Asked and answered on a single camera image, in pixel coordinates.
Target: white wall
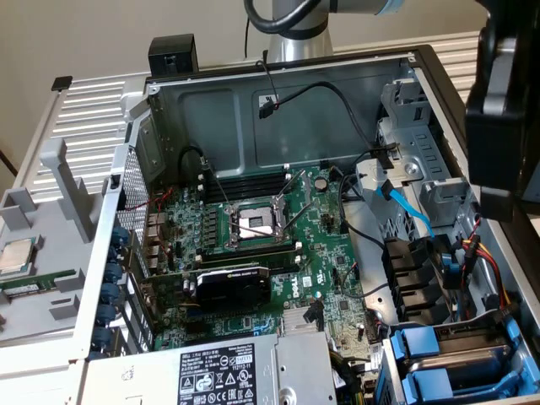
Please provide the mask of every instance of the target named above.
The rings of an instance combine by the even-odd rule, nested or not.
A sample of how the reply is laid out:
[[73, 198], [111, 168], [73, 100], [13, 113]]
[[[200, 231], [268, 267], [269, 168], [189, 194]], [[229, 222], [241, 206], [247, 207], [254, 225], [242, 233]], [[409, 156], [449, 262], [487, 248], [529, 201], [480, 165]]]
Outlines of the white wall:
[[[257, 1], [269, 16], [270, 0]], [[478, 30], [484, 21], [473, 0], [406, 0], [392, 15], [333, 15], [330, 30], [343, 46]], [[19, 167], [56, 76], [146, 71], [153, 37], [188, 32], [201, 64], [240, 60], [245, 24], [242, 0], [0, 0], [0, 149]], [[250, 31], [251, 56], [267, 43]], [[0, 167], [0, 188], [10, 181]]]

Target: power supply label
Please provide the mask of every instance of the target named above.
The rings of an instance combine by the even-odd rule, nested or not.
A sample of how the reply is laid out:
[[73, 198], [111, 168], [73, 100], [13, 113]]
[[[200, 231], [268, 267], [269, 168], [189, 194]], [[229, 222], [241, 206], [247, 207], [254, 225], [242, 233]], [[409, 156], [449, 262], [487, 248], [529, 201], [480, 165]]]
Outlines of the power supply label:
[[257, 405], [255, 345], [184, 353], [178, 405]]

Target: motherboard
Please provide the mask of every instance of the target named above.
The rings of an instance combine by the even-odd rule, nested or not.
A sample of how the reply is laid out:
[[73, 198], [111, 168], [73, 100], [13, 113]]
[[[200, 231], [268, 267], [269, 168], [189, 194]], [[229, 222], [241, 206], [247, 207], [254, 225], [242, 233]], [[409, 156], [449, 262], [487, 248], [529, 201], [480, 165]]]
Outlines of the motherboard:
[[[340, 226], [330, 171], [271, 174], [281, 179], [274, 187], [281, 193], [271, 196], [233, 200], [234, 188], [224, 181], [214, 194], [211, 185], [156, 194], [162, 203], [147, 229], [153, 275], [142, 285], [161, 314], [155, 350], [291, 333], [309, 319], [308, 327], [325, 331], [341, 355], [368, 357], [363, 302], [343, 293], [361, 294], [361, 269]], [[228, 201], [213, 202], [220, 197]], [[246, 273], [249, 280], [236, 278]]]

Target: green circuit board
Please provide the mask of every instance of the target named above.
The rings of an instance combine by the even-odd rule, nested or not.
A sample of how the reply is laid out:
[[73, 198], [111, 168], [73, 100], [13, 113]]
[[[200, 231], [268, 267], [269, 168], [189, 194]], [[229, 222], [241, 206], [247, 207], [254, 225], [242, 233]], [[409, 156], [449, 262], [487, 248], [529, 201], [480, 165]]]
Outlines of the green circuit board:
[[[289, 173], [294, 176], [299, 170], [301, 168]], [[167, 241], [173, 246], [179, 241], [182, 252], [181, 257], [175, 257], [173, 268], [162, 257], [157, 274], [147, 280], [154, 286], [159, 305], [164, 308], [159, 334], [154, 342], [155, 350], [179, 348], [213, 338], [252, 336], [254, 331], [260, 334], [279, 332], [285, 310], [307, 309], [313, 300], [319, 299], [324, 304], [325, 331], [336, 348], [344, 356], [367, 357], [369, 345], [365, 338], [358, 339], [357, 328], [359, 323], [364, 322], [363, 303], [341, 294], [339, 286], [332, 279], [333, 268], [342, 278], [355, 263], [349, 234], [340, 232], [338, 183], [329, 181], [328, 170], [320, 170], [317, 166], [305, 167], [304, 170], [305, 175], [285, 194], [287, 220], [306, 205], [305, 180], [310, 183], [311, 205], [287, 229], [281, 242], [284, 245], [300, 242], [301, 251], [219, 263], [224, 266], [251, 264], [294, 269], [290, 273], [284, 271], [272, 276], [272, 298], [257, 310], [204, 312], [195, 305], [182, 304], [178, 298], [181, 294], [177, 292], [181, 289], [183, 275], [206, 268], [203, 265], [195, 269], [197, 248], [216, 254], [230, 250], [226, 246], [230, 237], [229, 215], [224, 211], [227, 208], [225, 203], [200, 204], [193, 188], [176, 190], [166, 200], [161, 209], [167, 212], [170, 223], [174, 224], [168, 229]], [[321, 177], [327, 180], [325, 192], [317, 192], [314, 187], [315, 179]], [[264, 205], [267, 200], [267, 197], [250, 200], [250, 208], [252, 204]], [[325, 219], [333, 218], [333, 222], [323, 223], [323, 216]], [[294, 261], [298, 260], [297, 256], [300, 256], [300, 263]], [[352, 273], [343, 288], [353, 294], [361, 294], [359, 282]]]

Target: green circuit board module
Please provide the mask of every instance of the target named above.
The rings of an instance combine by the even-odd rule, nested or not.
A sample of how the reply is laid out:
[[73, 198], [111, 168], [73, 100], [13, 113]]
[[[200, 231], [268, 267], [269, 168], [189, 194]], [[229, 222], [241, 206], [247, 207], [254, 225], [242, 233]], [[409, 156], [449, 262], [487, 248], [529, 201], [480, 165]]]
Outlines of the green circuit board module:
[[[329, 174], [318, 166], [289, 170], [281, 175], [281, 186], [289, 182], [289, 189], [278, 203], [276, 196], [204, 202], [196, 187], [170, 191], [159, 207], [162, 219], [155, 213], [148, 229], [150, 236], [164, 241], [148, 248], [153, 276], [145, 280], [162, 314], [155, 350], [283, 333], [285, 315], [294, 310], [304, 314], [317, 301], [324, 315], [317, 327], [329, 343], [343, 356], [368, 356], [367, 339], [359, 336], [363, 302], [342, 294], [342, 287], [361, 294], [357, 272], [340, 285], [356, 261], [349, 233], [340, 228], [338, 182]], [[270, 207], [275, 211], [280, 204], [283, 209], [273, 212], [270, 221]], [[274, 226], [279, 221], [278, 232]], [[256, 309], [205, 310], [186, 299], [197, 275], [240, 267], [270, 269], [269, 300]]]

